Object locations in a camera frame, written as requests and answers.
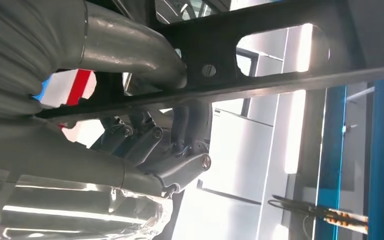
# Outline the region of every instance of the red stripe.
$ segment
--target red stripe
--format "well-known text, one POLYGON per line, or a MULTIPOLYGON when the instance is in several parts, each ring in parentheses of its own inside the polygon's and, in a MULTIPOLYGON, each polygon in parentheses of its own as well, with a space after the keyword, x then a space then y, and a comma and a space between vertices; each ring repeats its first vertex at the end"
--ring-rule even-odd
POLYGON ((79 103, 79 98, 81 98, 83 96, 83 92, 85 92, 86 84, 88 83, 90 75, 91 71, 89 70, 79 69, 77 71, 70 94, 67 98, 68 106, 77 105, 79 103))

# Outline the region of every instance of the protective cover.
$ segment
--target protective cover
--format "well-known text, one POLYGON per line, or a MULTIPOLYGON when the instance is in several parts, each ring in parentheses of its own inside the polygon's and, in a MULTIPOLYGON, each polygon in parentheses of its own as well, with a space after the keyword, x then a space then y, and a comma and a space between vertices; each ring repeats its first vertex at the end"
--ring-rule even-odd
POLYGON ((0 169, 0 239, 149 240, 172 211, 166 198, 30 175, 11 181, 0 169))

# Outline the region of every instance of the black frame rail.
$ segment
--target black frame rail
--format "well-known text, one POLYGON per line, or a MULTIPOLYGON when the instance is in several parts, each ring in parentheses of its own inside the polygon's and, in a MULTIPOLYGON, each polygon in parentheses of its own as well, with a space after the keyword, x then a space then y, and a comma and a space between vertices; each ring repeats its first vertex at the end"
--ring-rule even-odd
POLYGON ((384 67, 366 68, 354 23, 343 0, 285 0, 169 25, 158 22, 154 0, 147 3, 149 26, 182 52, 187 65, 187 86, 128 97, 122 96, 121 91, 103 92, 107 95, 104 99, 44 110, 37 117, 63 123, 187 106, 196 101, 216 102, 384 79, 384 67), (236 60, 236 46, 242 37, 305 23, 316 26, 319 31, 315 32, 322 31, 328 40, 328 44, 312 46, 311 57, 321 61, 311 64, 309 71, 261 77, 242 74, 236 60), (214 66, 216 73, 204 76, 205 65, 214 66))

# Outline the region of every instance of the bright window light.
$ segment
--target bright window light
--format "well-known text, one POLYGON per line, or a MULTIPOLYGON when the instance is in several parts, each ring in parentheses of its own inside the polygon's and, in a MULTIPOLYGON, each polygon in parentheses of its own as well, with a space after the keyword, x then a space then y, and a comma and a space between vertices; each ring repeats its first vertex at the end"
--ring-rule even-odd
POLYGON ((312 44, 313 25, 306 23, 302 25, 301 36, 299 38, 298 56, 296 70, 306 72, 310 65, 311 44, 312 44))
POLYGON ((281 224, 276 225, 271 237, 272 240, 288 240, 289 229, 281 224))
POLYGON ((285 166, 287 174, 296 174, 300 157, 301 133, 303 130, 304 107, 306 104, 306 91, 293 92, 290 107, 289 126, 286 140, 285 166))

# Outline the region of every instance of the window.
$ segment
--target window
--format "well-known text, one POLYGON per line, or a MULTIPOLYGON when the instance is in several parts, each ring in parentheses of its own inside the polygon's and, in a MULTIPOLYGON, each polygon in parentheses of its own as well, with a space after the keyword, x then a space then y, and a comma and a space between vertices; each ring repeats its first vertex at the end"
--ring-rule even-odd
POLYGON ((202 0, 155 0, 156 18, 163 24, 202 18, 215 11, 202 0))

